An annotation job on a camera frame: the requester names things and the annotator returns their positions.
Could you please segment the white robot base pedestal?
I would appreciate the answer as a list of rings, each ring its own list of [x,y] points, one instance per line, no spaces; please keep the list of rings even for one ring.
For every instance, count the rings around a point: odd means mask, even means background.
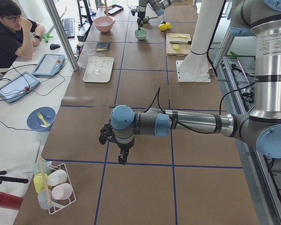
[[[179,63],[177,68],[177,80],[179,82],[211,82],[208,72],[207,52],[225,3],[224,0],[202,1],[190,53]]]

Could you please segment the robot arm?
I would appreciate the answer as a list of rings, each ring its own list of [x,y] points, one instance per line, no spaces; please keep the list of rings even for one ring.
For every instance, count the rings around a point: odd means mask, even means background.
[[[281,158],[281,0],[236,0],[232,30],[256,36],[254,109],[248,115],[214,115],[148,108],[134,112],[119,105],[101,130],[100,143],[116,143],[125,164],[135,135],[166,136],[172,129],[221,133],[239,139],[270,158]]]
[[[138,29],[143,26],[147,5],[149,5],[157,16],[161,16],[165,9],[171,6],[176,0],[140,0],[136,8]]]

